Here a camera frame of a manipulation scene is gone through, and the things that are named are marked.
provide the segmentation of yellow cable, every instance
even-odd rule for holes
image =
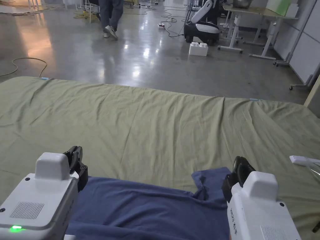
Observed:
[[[83,13],[74,12],[74,14],[76,14],[76,16],[73,17],[73,18],[75,18],[75,19],[88,19],[88,18],[90,18],[90,14],[89,14],[89,12],[87,12],[87,11],[83,11]],[[92,14],[91,20],[92,20],[92,19],[95,20],[95,19],[98,19],[98,18],[97,18],[96,15]]]
[[[13,59],[13,60],[12,60],[12,64],[13,64],[14,66],[16,66],[16,69],[15,69],[14,71],[10,72],[10,73],[0,75],[0,77],[2,77],[2,76],[7,76],[7,75],[12,74],[12,73],[14,73],[15,71],[17,71],[17,70],[18,70],[18,66],[14,64],[14,61],[15,61],[15,60],[18,60],[18,59],[34,59],[34,60],[39,60],[39,61],[44,62],[44,63],[45,63],[45,67],[44,67],[44,68],[42,69],[42,71],[40,72],[39,77],[41,77],[41,74],[42,74],[43,70],[48,66],[48,64],[47,64],[45,61],[43,61],[43,60],[41,60],[41,59],[38,59],[38,58],[16,58],[16,59]]]

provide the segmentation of green board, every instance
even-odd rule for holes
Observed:
[[[282,16],[285,16],[290,4],[290,0],[269,0],[267,8]]]

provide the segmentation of white shoe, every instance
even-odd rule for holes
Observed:
[[[114,31],[113,27],[111,27],[110,25],[108,25],[108,26],[105,27],[105,29],[106,29],[106,31],[107,31],[108,33],[111,34],[111,36],[113,36],[113,37],[115,38],[115,40],[118,40],[118,37],[117,37],[116,32]]]

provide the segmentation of white remote control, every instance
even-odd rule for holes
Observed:
[[[301,165],[301,166],[308,166],[310,162],[315,163],[316,165],[320,166],[320,160],[308,158],[308,157],[302,157],[302,156],[290,156],[290,160],[292,163]]]

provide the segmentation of desk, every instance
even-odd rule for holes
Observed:
[[[267,42],[264,45],[264,50],[263,50],[262,54],[261,55],[249,54],[249,56],[251,56],[251,57],[258,57],[258,58],[265,58],[265,59],[272,59],[272,60],[275,60],[275,58],[267,57],[266,53],[267,53],[268,48],[270,46],[271,40],[273,38],[273,35],[275,34],[277,24],[280,25],[282,19],[298,19],[298,18],[293,18],[293,17],[282,16],[282,15],[277,14],[277,13],[275,13],[275,12],[273,12],[273,11],[267,9],[267,8],[261,8],[261,7],[236,8],[236,7],[232,7],[230,5],[224,5],[223,9],[226,10],[226,11],[232,12],[231,19],[230,19],[230,26],[229,26],[229,31],[228,31],[228,36],[227,37],[231,37],[231,32],[232,32],[233,27],[234,27],[234,31],[233,31],[233,34],[232,34],[232,37],[231,37],[230,46],[227,47],[227,46],[219,45],[218,46],[218,50],[220,50],[220,49],[229,49],[229,50],[234,50],[234,51],[238,51],[239,53],[242,53],[243,52],[242,48],[235,48],[234,47],[235,39],[236,39],[237,33],[239,31],[239,24],[240,24],[240,21],[241,21],[241,16],[242,16],[243,13],[257,14],[257,15],[261,15],[262,16],[262,20],[260,22],[260,25],[258,27],[257,33],[256,33],[256,35],[254,37],[254,40],[253,40],[253,42],[244,42],[244,43],[253,44],[253,45],[263,45],[263,44],[256,43],[256,41],[257,41],[257,39],[259,37],[264,18],[265,17],[275,18],[276,21],[271,22],[272,28],[271,28],[271,31],[270,31],[270,35],[269,35],[269,37],[267,39]]]

